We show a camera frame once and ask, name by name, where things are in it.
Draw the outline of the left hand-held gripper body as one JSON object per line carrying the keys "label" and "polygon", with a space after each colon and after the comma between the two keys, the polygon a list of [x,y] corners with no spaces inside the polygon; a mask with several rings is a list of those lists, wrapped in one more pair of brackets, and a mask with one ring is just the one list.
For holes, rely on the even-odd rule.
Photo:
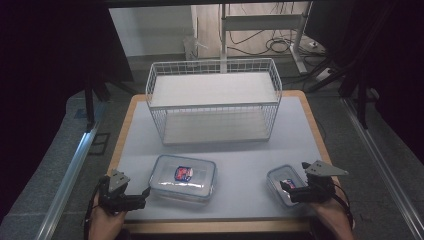
{"label": "left hand-held gripper body", "polygon": [[123,173],[113,169],[110,175],[99,181],[98,205],[110,213],[133,211],[127,209],[130,201],[142,200],[141,195],[126,195],[130,179]]}

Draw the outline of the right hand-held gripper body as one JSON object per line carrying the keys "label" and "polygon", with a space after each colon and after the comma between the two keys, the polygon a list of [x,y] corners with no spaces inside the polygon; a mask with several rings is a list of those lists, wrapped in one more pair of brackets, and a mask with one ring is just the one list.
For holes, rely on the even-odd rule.
{"label": "right hand-held gripper body", "polygon": [[335,167],[324,161],[302,163],[302,168],[307,177],[306,202],[322,203],[335,194],[333,176],[348,175],[346,170]]}

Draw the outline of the small clear food container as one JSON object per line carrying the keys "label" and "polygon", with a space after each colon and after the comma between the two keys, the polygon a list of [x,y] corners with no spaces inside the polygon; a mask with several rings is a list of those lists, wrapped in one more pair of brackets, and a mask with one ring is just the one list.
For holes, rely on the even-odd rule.
{"label": "small clear food container", "polygon": [[281,188],[281,182],[288,184],[291,189],[305,187],[306,182],[291,165],[282,165],[267,173],[267,186],[274,198],[282,207],[294,208],[298,203],[291,201],[290,195]]}

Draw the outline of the large clear food container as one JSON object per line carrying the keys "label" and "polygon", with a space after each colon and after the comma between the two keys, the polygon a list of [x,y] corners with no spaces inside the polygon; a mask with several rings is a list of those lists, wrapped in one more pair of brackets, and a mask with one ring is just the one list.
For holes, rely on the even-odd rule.
{"label": "large clear food container", "polygon": [[214,191],[217,166],[213,161],[160,155],[151,173],[151,190],[163,197],[188,202],[207,202]]}

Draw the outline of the white wire shelf rack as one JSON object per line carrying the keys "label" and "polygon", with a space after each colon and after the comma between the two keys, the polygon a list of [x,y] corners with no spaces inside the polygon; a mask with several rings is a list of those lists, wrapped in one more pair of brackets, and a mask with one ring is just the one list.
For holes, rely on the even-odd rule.
{"label": "white wire shelf rack", "polygon": [[146,101],[161,141],[267,141],[282,98],[270,58],[157,62]]}

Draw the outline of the person's left hand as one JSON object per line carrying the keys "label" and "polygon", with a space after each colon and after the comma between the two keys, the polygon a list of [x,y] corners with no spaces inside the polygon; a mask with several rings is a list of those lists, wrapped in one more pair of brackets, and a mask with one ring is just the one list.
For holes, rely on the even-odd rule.
{"label": "person's left hand", "polygon": [[93,200],[89,217],[88,240],[114,240],[120,233],[126,212],[112,215],[98,205],[98,196]]}

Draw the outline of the person's right hand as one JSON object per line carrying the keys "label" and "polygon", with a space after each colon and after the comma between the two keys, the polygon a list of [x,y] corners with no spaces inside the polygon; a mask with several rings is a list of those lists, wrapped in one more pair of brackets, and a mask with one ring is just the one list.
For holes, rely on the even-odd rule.
{"label": "person's right hand", "polygon": [[321,223],[330,230],[336,240],[356,240],[347,215],[334,199],[324,203],[310,203]]}

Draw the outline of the black stand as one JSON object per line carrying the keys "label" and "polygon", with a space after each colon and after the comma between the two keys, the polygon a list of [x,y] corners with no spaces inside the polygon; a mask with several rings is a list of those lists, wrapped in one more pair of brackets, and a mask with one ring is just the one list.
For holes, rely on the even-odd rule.
{"label": "black stand", "polygon": [[95,125],[95,112],[93,96],[101,102],[110,100],[110,92],[102,74],[91,74],[85,79],[84,84],[85,109],[87,118],[87,131],[90,132]]}
{"label": "black stand", "polygon": [[308,87],[306,92],[312,93],[315,92],[324,86],[334,82],[335,80],[345,77],[341,86],[339,87],[338,93],[342,98],[350,97],[355,90],[358,88],[357,92],[357,107],[356,107],[356,117],[361,126],[365,129],[368,128],[366,123],[366,103],[367,103],[367,92],[366,92],[366,79],[364,70],[364,59],[362,57],[356,57],[351,63],[347,64],[345,67],[337,70],[334,73],[331,73],[328,77],[324,78],[322,81]]}

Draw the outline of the white power strip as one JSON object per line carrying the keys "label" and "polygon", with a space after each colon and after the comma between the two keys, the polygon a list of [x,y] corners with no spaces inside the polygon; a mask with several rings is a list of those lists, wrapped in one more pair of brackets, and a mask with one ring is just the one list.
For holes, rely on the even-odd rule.
{"label": "white power strip", "polygon": [[334,70],[332,68],[325,68],[321,73],[319,73],[316,76],[316,81],[321,82],[322,80],[326,79],[333,73],[334,73]]}

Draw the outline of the clear plastic bag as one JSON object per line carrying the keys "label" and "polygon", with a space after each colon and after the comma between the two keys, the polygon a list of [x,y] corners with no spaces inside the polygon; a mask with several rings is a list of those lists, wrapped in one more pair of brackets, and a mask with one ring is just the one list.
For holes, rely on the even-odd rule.
{"label": "clear plastic bag", "polygon": [[201,44],[194,36],[186,36],[183,39],[185,58],[187,61],[195,61],[199,56],[199,48],[207,49],[207,46]]}

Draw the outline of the aluminium rail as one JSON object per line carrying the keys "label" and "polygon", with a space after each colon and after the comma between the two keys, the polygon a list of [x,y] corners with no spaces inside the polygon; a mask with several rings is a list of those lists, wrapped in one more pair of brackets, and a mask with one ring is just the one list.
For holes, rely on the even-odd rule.
{"label": "aluminium rail", "polygon": [[83,134],[34,240],[51,240],[97,131]]}
{"label": "aluminium rail", "polygon": [[352,101],[350,99],[342,98],[341,102],[345,106],[349,118],[355,126],[360,138],[364,142],[371,159],[376,165],[377,171],[390,192],[392,199],[398,207],[414,239],[424,240],[424,220],[418,214],[417,209],[413,205],[411,199],[407,196],[406,192],[401,188],[401,185],[387,164],[386,159],[383,157],[371,133],[368,129],[365,129],[357,119],[357,110],[355,109]]}

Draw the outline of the white metal desk frame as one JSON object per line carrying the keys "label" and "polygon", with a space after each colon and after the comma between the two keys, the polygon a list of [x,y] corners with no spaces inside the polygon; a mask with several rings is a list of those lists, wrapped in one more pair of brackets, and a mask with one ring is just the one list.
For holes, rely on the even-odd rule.
{"label": "white metal desk frame", "polygon": [[309,1],[301,14],[232,16],[226,14],[227,6],[222,4],[220,59],[227,59],[226,38],[228,31],[295,30],[297,34],[294,42],[289,45],[289,50],[299,73],[306,74],[307,69],[300,57],[299,47],[311,6],[312,2]]}

